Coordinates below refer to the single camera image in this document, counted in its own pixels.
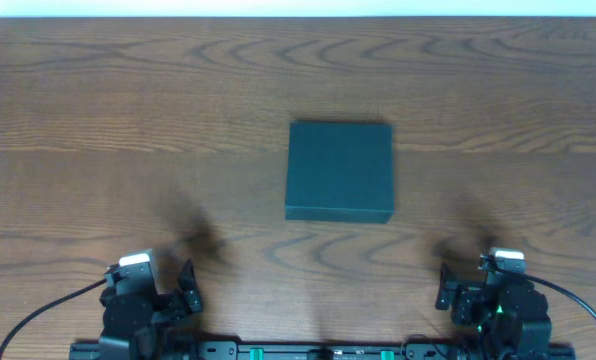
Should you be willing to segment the dark green box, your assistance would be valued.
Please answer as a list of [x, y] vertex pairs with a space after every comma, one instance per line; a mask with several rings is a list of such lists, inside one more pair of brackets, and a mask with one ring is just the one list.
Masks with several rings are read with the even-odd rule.
[[392, 141], [387, 124], [292, 123], [285, 218], [389, 222], [395, 210]]

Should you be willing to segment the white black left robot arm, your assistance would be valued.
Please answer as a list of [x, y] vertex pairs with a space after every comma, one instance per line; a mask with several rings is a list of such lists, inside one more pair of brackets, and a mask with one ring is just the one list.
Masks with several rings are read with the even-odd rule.
[[105, 274], [99, 338], [102, 359], [196, 359], [197, 343], [177, 329], [203, 310], [193, 263], [184, 263], [178, 287], [160, 294], [148, 254], [129, 255]]

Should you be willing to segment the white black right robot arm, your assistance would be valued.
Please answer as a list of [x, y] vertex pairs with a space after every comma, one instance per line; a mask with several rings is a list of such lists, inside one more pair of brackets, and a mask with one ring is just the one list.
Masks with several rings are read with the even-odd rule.
[[482, 282], [461, 280], [440, 268], [435, 307], [477, 334], [452, 345], [448, 359], [547, 359], [552, 323], [545, 295], [525, 277], [522, 260], [481, 260]]

